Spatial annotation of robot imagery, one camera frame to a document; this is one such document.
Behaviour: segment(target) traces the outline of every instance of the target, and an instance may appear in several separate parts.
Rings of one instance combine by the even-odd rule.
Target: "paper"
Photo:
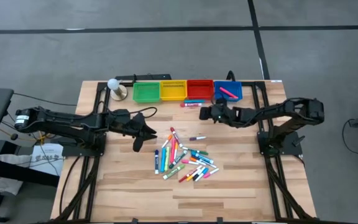
[[[63,146],[59,144],[47,143],[42,146],[34,146],[29,168],[60,176],[63,168],[62,151]]]

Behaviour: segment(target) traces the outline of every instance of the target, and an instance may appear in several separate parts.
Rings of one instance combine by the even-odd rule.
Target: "pink marker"
[[[191,106],[203,106],[202,103],[181,103],[181,107],[191,107]]]
[[[227,91],[225,88],[219,87],[219,89],[220,89],[222,92],[224,92],[225,94],[229,95],[230,97],[232,97],[232,98],[234,98],[234,99],[238,99],[237,96],[235,96],[233,93]]]
[[[204,175],[204,178],[208,178],[209,176],[211,176],[212,174],[216,173],[219,170],[219,168],[216,168],[215,170],[212,170],[211,172],[207,173]]]
[[[183,144],[180,142],[177,132],[174,130],[173,127],[171,127],[171,132],[173,134],[173,137],[177,140],[179,147],[183,147]]]
[[[171,164],[175,160],[175,145],[177,144],[175,139],[172,139],[172,147],[171,147],[171,154],[169,158],[169,163]]]
[[[182,159],[181,160],[182,163],[184,164],[193,164],[193,165],[198,165],[197,162],[193,162],[193,161],[188,161],[187,159]]]

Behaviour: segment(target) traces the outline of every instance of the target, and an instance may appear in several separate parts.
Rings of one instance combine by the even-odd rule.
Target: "yellow basket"
[[[160,88],[163,101],[181,101],[187,97],[186,80],[161,81]]]

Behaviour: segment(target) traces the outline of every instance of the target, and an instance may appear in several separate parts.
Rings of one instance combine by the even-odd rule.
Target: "wooden tabletop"
[[[77,114],[88,114],[93,109],[97,81],[85,81],[78,99]],[[281,103],[286,99],[283,83],[266,81],[269,103]],[[213,124],[211,120],[198,119],[199,108],[181,108],[180,102],[164,101],[137,104],[132,100],[132,87],[124,101],[110,100],[109,109],[136,111],[156,106],[158,112],[146,119],[147,125],[156,130],[157,139],[144,142],[139,153],[132,151],[133,140],[116,133],[108,133],[104,156],[100,160],[98,181],[91,216],[92,222],[140,222],[175,221],[273,221],[273,206],[267,181],[264,158],[259,154],[256,138],[257,125],[248,128],[231,128],[225,124]],[[243,99],[229,106],[254,108],[250,87],[243,87]],[[261,92],[259,100],[263,104]],[[145,116],[152,111],[145,111]],[[274,119],[280,125],[288,118]],[[154,174],[154,151],[171,134],[177,131],[187,147],[208,151],[219,171],[198,182],[178,183],[178,179],[195,166],[188,164],[168,180],[163,174]],[[204,140],[189,141],[189,137],[207,136]],[[63,183],[75,158],[65,160],[57,189],[51,218],[58,216]],[[283,168],[289,191],[305,209],[315,216],[305,169],[293,156],[282,156]],[[78,188],[82,158],[71,173],[63,196],[65,208]],[[281,214],[285,216],[282,195],[277,189]],[[86,192],[81,204],[81,217],[85,215]]]

